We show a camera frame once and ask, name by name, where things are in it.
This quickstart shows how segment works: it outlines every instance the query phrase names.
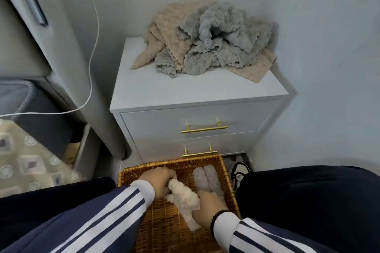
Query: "sleeve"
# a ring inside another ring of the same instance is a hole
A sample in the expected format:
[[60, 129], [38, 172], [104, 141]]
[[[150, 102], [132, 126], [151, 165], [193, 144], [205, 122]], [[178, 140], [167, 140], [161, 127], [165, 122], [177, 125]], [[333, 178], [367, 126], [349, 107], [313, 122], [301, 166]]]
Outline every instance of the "sleeve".
[[2, 253], [130, 252], [154, 196], [149, 182], [136, 180], [53, 217]]
[[230, 253], [337, 253], [308, 238], [255, 221], [240, 220], [235, 214], [221, 214], [214, 223], [214, 236]]

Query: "white cable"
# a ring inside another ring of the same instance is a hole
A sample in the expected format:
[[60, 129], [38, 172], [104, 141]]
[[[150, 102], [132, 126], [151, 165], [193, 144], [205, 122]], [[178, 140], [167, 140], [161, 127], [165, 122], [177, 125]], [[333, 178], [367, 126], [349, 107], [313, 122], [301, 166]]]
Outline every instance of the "white cable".
[[96, 34], [96, 40], [95, 40], [94, 48], [92, 49], [92, 53], [91, 53], [91, 56], [90, 56], [90, 61], [88, 62], [88, 79], [90, 80], [90, 94], [88, 95], [88, 98], [87, 98], [86, 102], [81, 107], [78, 107], [78, 108], [76, 108], [74, 110], [66, 111], [66, 112], [57, 112], [57, 113], [22, 112], [22, 113], [12, 113], [12, 114], [0, 115], [0, 118], [1, 117], [7, 117], [7, 116], [15, 116], [15, 115], [26, 115], [26, 114], [40, 114], [40, 115], [61, 115], [61, 114], [68, 114], [68, 113], [72, 113], [72, 112], [78, 111], [78, 110], [80, 110], [81, 108], [83, 108], [84, 106], [87, 105], [87, 103], [89, 102], [89, 100], [91, 98], [91, 95], [92, 95], [91, 61], [92, 61], [92, 56], [94, 55], [96, 46], [98, 44], [98, 39], [99, 39], [99, 16], [98, 16], [98, 11], [96, 10], [96, 6], [95, 6], [95, 3], [94, 3], [94, 0], [91, 0], [91, 2], [92, 2], [92, 5], [93, 5], [93, 7], [95, 9], [96, 19], [97, 19], [97, 23], [98, 23], [98, 30], [97, 30], [97, 34]]

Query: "wicker basket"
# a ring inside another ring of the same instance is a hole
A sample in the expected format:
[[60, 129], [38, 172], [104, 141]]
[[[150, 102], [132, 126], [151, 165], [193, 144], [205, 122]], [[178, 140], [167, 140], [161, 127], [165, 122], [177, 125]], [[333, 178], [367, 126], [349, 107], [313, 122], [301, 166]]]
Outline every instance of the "wicker basket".
[[[220, 155], [152, 162], [126, 168], [119, 174], [119, 186], [131, 183], [149, 169], [166, 166], [169, 169], [174, 169], [177, 172], [178, 180], [195, 191], [193, 170], [196, 167], [204, 167], [209, 164], [215, 166], [228, 208], [240, 217], [230, 178]], [[222, 251], [217, 242], [212, 239], [209, 230], [200, 229], [190, 232], [177, 208], [162, 199], [152, 203], [140, 224], [136, 252]]]

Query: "sneaker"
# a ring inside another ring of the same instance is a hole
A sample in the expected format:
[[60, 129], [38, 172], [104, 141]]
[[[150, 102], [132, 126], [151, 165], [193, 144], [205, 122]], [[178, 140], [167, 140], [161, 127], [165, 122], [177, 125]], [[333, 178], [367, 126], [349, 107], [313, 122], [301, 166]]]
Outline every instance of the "sneaker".
[[232, 188], [234, 188], [235, 193], [240, 187], [241, 180], [243, 180], [243, 177], [249, 172], [248, 166], [243, 162], [235, 162], [232, 164], [228, 170], [228, 174], [231, 178]]

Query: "shoelace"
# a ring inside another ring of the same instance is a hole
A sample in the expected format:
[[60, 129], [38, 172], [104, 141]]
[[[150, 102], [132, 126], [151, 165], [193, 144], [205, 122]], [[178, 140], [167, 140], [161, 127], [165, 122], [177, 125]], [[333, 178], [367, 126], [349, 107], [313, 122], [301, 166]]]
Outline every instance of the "shoelace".
[[236, 174], [236, 188], [240, 187], [241, 180], [243, 180], [244, 174], [237, 173]]

